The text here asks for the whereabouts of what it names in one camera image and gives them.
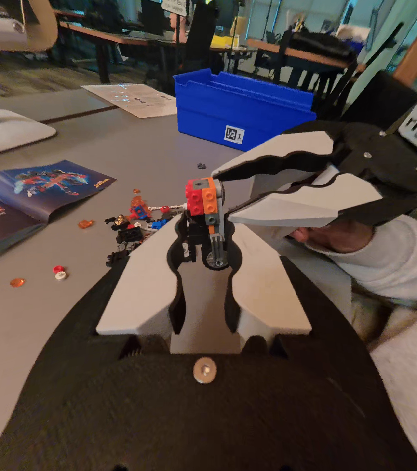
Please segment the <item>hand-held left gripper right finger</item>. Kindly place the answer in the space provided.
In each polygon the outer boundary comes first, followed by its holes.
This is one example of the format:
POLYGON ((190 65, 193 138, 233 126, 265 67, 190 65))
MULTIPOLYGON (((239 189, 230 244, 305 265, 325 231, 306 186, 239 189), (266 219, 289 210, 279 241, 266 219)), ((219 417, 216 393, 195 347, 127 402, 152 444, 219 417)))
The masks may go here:
POLYGON ((231 273, 224 315, 229 330, 240 340, 308 335, 311 324, 276 250, 244 224, 226 228, 231 273))

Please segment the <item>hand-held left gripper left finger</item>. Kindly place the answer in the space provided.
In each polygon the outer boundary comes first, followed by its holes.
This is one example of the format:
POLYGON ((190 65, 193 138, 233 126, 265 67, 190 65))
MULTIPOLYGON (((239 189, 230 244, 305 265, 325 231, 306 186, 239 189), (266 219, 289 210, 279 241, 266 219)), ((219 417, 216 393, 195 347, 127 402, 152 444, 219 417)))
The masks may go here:
POLYGON ((99 335, 180 334, 186 316, 182 243, 187 218, 177 215, 133 251, 96 327, 99 335))

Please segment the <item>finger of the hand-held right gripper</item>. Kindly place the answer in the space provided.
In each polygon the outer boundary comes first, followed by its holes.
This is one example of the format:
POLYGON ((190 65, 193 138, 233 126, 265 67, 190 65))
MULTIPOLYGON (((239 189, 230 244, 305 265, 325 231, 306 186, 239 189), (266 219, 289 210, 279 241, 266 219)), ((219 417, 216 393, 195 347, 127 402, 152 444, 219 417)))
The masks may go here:
POLYGON ((332 167, 310 184, 313 176, 301 170, 260 174, 253 179, 250 198, 227 212, 227 221, 259 227, 325 227, 342 211, 380 201, 382 196, 368 181, 332 167))
POLYGON ((221 165, 211 177, 234 181, 283 170, 316 172, 326 167, 333 147, 334 141, 325 131, 281 134, 221 165))

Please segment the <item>pile of lego pieces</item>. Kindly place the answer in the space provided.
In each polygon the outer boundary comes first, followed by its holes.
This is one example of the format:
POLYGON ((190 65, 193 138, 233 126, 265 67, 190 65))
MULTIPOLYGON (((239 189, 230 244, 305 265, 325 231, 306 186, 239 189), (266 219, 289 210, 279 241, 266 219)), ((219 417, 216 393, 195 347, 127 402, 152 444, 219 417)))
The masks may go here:
POLYGON ((104 220, 116 234, 117 251, 107 256, 106 267, 129 257, 147 239, 158 232, 175 216, 184 214, 188 204, 149 206, 141 194, 135 195, 128 215, 118 215, 104 220))

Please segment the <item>lego motorcycle model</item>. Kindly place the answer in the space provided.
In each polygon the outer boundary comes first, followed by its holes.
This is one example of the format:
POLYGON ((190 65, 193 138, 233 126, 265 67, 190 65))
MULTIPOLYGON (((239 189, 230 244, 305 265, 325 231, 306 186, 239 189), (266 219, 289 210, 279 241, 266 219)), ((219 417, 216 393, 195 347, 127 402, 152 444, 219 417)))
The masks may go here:
POLYGON ((200 246, 205 267, 220 271, 228 267, 222 182, 202 178, 189 180, 185 187, 187 208, 187 243, 192 262, 196 262, 196 247, 200 246))

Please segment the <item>person's right forearm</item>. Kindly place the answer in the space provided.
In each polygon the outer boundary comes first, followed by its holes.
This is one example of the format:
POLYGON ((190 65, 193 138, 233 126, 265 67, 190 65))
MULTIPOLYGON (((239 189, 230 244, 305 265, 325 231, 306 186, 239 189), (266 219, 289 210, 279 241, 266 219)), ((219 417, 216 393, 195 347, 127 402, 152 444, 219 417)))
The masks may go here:
MULTIPOLYGON (((371 242, 353 253, 304 245, 331 259, 366 291, 404 303, 417 303, 417 219, 399 216, 373 228, 375 234, 371 242)), ((290 233, 287 228, 273 230, 277 238, 291 239, 290 233)))

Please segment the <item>lego instruction booklet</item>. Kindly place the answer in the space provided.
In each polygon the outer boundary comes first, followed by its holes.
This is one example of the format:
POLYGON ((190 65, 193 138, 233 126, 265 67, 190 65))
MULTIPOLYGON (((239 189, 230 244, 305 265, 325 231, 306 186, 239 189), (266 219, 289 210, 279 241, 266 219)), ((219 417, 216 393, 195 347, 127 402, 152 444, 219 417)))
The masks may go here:
POLYGON ((57 211, 93 197, 117 179, 63 160, 0 171, 0 255, 45 228, 57 211))

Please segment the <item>person's right hand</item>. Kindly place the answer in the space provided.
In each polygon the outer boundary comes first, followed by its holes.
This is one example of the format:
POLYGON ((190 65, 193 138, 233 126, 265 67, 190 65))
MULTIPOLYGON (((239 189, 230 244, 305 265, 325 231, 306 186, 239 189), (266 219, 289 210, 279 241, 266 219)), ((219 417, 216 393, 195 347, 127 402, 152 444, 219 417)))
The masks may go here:
POLYGON ((299 227, 288 235, 298 243, 336 253, 353 253, 365 248, 375 229, 356 221, 336 221, 325 227, 299 227))

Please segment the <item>blue plastic bin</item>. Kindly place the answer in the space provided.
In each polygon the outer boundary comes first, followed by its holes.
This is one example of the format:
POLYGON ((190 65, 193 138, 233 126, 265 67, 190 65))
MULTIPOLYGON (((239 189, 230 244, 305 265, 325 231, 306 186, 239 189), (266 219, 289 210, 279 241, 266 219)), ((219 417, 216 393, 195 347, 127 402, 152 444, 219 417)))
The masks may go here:
POLYGON ((316 120, 310 92, 210 69, 174 80, 178 131, 242 152, 316 120))

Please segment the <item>background wooden desk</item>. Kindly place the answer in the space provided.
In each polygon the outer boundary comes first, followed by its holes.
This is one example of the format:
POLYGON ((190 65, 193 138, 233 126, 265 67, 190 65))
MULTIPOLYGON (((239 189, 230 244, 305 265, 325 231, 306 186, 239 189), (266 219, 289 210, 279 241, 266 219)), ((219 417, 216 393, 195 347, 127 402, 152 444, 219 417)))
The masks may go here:
POLYGON ((107 46, 125 45, 148 47, 155 46, 160 50, 162 69, 167 73, 167 63, 165 58, 165 49, 175 48, 175 69, 178 69, 179 56, 182 53, 182 44, 177 40, 169 40, 168 35, 162 37, 151 33, 133 31, 129 34, 118 34, 104 32, 101 30, 82 26, 83 14, 74 10, 52 9, 58 23, 60 32, 72 32, 90 41, 95 46, 97 70, 101 84, 110 84, 109 77, 109 58, 107 56, 107 46))
MULTIPOLYGON (((275 54, 279 53, 281 50, 279 45, 266 43, 262 40, 252 39, 252 38, 247 39, 247 46, 253 49, 268 51, 270 53, 275 53, 275 54)), ((347 63, 342 60, 338 60, 335 58, 331 58, 331 57, 327 57, 327 56, 323 56, 319 54, 313 54, 311 52, 306 52, 303 50, 296 50, 292 48, 286 48, 286 50, 282 52, 282 55, 295 57, 295 58, 299 58, 299 59, 306 60, 309 62, 319 63, 319 64, 328 65, 328 66, 341 68, 341 69, 347 69, 351 65, 350 63, 347 63)))

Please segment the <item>black office chair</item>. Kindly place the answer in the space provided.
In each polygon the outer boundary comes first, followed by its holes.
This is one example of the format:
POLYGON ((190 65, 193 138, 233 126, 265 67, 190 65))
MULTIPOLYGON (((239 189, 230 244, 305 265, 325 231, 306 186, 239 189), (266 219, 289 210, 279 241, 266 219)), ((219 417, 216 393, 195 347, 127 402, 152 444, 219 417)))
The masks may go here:
POLYGON ((312 110, 320 120, 339 118, 357 79, 371 67, 382 52, 395 46, 395 37, 403 26, 403 22, 398 23, 364 63, 358 61, 358 55, 351 45, 334 36, 308 32, 306 28, 298 32, 287 30, 275 56, 272 81, 276 85, 282 84, 281 69, 287 66, 292 68, 292 72, 284 85, 297 88, 302 72, 306 71, 301 90, 307 91, 312 75, 318 74, 319 85, 313 98, 312 110))

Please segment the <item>printed paper sheet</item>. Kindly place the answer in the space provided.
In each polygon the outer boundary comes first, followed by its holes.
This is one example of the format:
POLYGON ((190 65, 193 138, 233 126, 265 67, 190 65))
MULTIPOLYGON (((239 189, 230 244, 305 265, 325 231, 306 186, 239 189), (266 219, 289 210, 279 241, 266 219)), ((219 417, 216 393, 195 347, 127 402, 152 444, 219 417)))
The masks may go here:
POLYGON ((81 87, 140 119, 177 114, 175 97, 145 84, 82 85, 81 87))

